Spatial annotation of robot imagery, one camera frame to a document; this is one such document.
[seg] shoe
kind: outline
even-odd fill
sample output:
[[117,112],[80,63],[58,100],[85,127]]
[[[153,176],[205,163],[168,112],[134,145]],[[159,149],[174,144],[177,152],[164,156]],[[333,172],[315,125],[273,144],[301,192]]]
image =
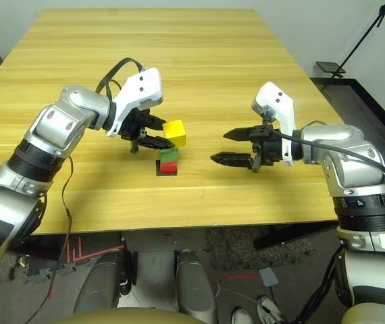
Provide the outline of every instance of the shoe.
[[259,297],[257,300],[257,313],[262,324],[284,323],[280,309],[267,296]]
[[254,324],[254,322],[245,309],[238,307],[232,312],[232,324]]

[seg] gray carpet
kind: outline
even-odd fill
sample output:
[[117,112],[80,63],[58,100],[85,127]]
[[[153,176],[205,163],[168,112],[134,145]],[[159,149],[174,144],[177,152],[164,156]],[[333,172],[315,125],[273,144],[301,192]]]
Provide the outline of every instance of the gray carpet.
[[270,234],[269,226],[211,227],[207,241],[213,266],[218,270],[262,269],[298,263],[315,251],[313,240],[303,238],[284,245],[256,251],[253,240]]

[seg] black cable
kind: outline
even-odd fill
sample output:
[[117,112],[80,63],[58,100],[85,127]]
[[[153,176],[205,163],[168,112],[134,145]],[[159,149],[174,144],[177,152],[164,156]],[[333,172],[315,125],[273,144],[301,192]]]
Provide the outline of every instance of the black cable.
[[269,287],[269,290],[271,292],[271,297],[274,300],[274,304],[279,308],[278,303],[277,303],[276,298],[275,298],[275,295],[274,295],[274,290],[272,289],[272,286]]
[[309,317],[319,308],[322,304],[325,297],[328,295],[329,289],[332,285],[332,282],[335,278],[335,268],[334,261],[335,257],[338,253],[342,251],[342,246],[339,246],[335,253],[332,255],[328,266],[326,267],[326,271],[323,276],[322,284],[318,289],[314,291],[311,297],[308,299],[307,303],[303,307],[299,316],[292,322],[292,324],[303,324],[307,321]]
[[309,122],[307,125],[303,126],[301,129],[303,130],[305,127],[308,127],[308,126],[311,126],[313,124],[320,124],[320,125],[326,125],[326,123],[324,121],[321,121],[321,120],[313,120],[311,122]]
[[116,80],[114,80],[114,79],[111,79],[109,82],[113,82],[116,86],[118,86],[118,88],[119,88],[119,91],[121,91],[122,90],[122,86],[119,84],[119,82],[118,81],[116,81]]
[[[68,243],[68,240],[70,239],[71,226],[72,226],[72,216],[71,216],[71,212],[70,212],[70,210],[67,207],[66,202],[65,202],[65,189],[71,180],[72,174],[74,173],[74,164],[72,162],[71,156],[69,156],[69,160],[70,160],[70,166],[71,166],[71,173],[70,173],[70,176],[68,177],[68,179],[66,180],[65,184],[63,185],[62,194],[61,194],[62,195],[62,203],[63,203],[63,206],[65,207],[66,216],[68,218],[68,230],[66,232],[65,240],[63,241],[63,246],[62,246],[62,250],[61,250],[61,253],[59,256],[59,260],[56,262],[56,266],[55,266],[55,268],[53,270],[53,274],[51,276],[50,286],[49,286],[49,290],[47,292],[47,295],[45,296],[44,300],[41,302],[39,307],[36,309],[36,311],[32,314],[31,317],[29,317],[29,319],[26,322],[24,322],[24,324],[28,324],[31,320],[33,320],[34,317],[36,316],[36,314],[38,314],[39,311],[44,307],[47,299],[49,299],[51,297],[51,292],[53,290],[53,284],[55,282],[56,273],[59,270],[60,265],[62,264],[62,259],[63,259],[63,256],[65,254],[65,250],[66,250],[66,244]],[[45,197],[45,204],[47,204],[47,193],[45,193],[44,197]]]
[[383,165],[381,165],[380,163],[368,158],[368,157],[364,157],[363,155],[360,155],[358,153],[354,153],[354,152],[351,152],[351,151],[348,151],[348,150],[344,150],[343,148],[339,148],[339,147],[335,147],[335,146],[331,146],[331,145],[326,145],[326,144],[321,144],[321,143],[316,143],[316,142],[311,142],[309,140],[302,140],[300,138],[295,138],[295,137],[292,137],[292,136],[289,136],[289,135],[286,135],[286,134],[283,134],[281,132],[277,132],[276,130],[274,130],[272,127],[270,127],[270,125],[264,120],[263,121],[263,125],[272,133],[272,134],[275,134],[281,138],[285,138],[286,140],[291,140],[293,142],[297,142],[297,143],[301,143],[301,144],[305,144],[305,145],[309,145],[309,146],[312,146],[312,147],[317,147],[319,149],[324,149],[324,150],[330,150],[330,151],[335,151],[335,152],[339,152],[339,153],[342,153],[342,154],[345,154],[345,155],[350,155],[351,157],[356,157],[357,159],[359,160],[362,160],[374,167],[377,167],[378,169],[380,169],[380,171],[382,171],[384,174],[385,174],[385,167]]
[[137,69],[139,72],[143,72],[146,69],[141,65],[138,61],[135,59],[132,59],[130,57],[125,57],[124,59],[120,60],[118,64],[112,67],[110,71],[104,76],[104,78],[101,79],[101,81],[98,83],[97,88],[95,89],[95,92],[100,93],[103,88],[109,84],[110,80],[113,79],[115,74],[120,70],[122,66],[124,66],[127,63],[135,63]]

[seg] yellow cube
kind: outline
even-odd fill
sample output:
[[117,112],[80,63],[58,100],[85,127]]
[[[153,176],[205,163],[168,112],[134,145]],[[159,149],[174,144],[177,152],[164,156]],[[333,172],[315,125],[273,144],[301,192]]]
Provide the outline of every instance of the yellow cube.
[[182,120],[169,121],[163,124],[163,131],[165,138],[175,144],[176,147],[185,146],[186,134]]

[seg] stacked blocks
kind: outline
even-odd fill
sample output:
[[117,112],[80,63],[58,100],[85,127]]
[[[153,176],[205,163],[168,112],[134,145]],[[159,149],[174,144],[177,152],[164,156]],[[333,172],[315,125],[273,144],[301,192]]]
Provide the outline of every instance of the stacked blocks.
[[182,120],[169,121],[163,124],[164,136],[176,147],[185,146],[186,134]]
[[178,171],[178,149],[176,147],[159,152],[159,172],[162,174]]

